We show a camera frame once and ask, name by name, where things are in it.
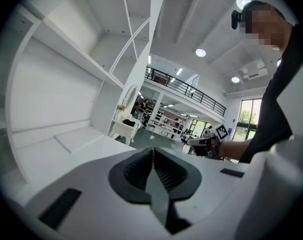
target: floor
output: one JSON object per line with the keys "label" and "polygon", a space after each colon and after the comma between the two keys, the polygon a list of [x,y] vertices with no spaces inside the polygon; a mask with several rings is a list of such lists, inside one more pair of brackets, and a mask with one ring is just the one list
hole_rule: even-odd
{"label": "floor", "polygon": [[[117,137],[116,140],[123,144],[126,142],[126,139],[124,137]],[[163,147],[181,152],[183,144],[184,143],[182,142],[172,140],[157,133],[152,134],[151,131],[140,128],[138,129],[135,138],[133,139],[133,143],[130,143],[129,146],[135,149],[142,149],[147,147]]]}

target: mirror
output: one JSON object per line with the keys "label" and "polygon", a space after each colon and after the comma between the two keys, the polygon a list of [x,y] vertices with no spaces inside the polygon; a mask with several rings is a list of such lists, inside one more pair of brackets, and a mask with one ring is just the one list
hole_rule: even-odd
{"label": "mirror", "polygon": [[137,91],[137,86],[135,84],[133,84],[128,92],[126,93],[125,98],[122,100],[122,104],[126,105],[126,107],[129,106],[129,104],[132,103],[133,100],[135,100],[136,97],[136,91]]}

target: round ceiling light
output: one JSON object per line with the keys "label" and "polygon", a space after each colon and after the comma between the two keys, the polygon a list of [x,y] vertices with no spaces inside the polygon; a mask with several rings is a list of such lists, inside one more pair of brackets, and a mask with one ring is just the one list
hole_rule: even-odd
{"label": "round ceiling light", "polygon": [[281,63],[282,63],[282,59],[280,58],[280,59],[277,61],[277,63],[276,63],[277,68],[280,66]]}
{"label": "round ceiling light", "polygon": [[245,4],[248,4],[251,0],[236,0],[236,4],[239,9],[243,9]]}
{"label": "round ceiling light", "polygon": [[240,82],[240,79],[237,77],[237,76],[234,76],[232,79],[231,79],[231,81],[233,82],[233,83],[239,83]]}
{"label": "round ceiling light", "polygon": [[197,56],[199,56],[199,57],[205,57],[206,52],[205,52],[204,49],[199,48],[199,49],[196,50],[196,54],[197,54]]}

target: black railing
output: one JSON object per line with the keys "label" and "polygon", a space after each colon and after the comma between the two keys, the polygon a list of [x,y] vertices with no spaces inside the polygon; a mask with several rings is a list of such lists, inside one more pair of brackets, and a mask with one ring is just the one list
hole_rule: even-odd
{"label": "black railing", "polygon": [[215,111],[221,116],[224,116],[226,108],[218,103],[213,98],[209,97],[205,93],[201,92],[200,90],[192,87],[188,83],[185,83],[169,74],[161,72],[157,69],[152,67],[147,67],[145,72],[145,78],[152,80],[156,83],[164,85],[168,88],[171,88],[191,99],[194,101],[199,102],[200,104],[204,105],[205,107]]}

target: black velcro strip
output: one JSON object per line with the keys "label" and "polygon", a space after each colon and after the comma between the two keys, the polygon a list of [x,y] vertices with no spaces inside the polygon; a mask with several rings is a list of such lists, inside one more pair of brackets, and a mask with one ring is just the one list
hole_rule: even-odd
{"label": "black velcro strip", "polygon": [[230,176],[235,176],[235,177],[238,177],[238,178],[243,177],[243,175],[245,174],[244,172],[237,171],[237,170],[231,170],[231,169],[227,169],[227,168],[222,169],[220,172],[223,173],[223,174],[227,174],[227,175],[230,175]]}
{"label": "black velcro strip", "polygon": [[81,193],[82,192],[79,190],[68,188],[38,217],[38,219],[48,227],[56,230],[80,197]]}

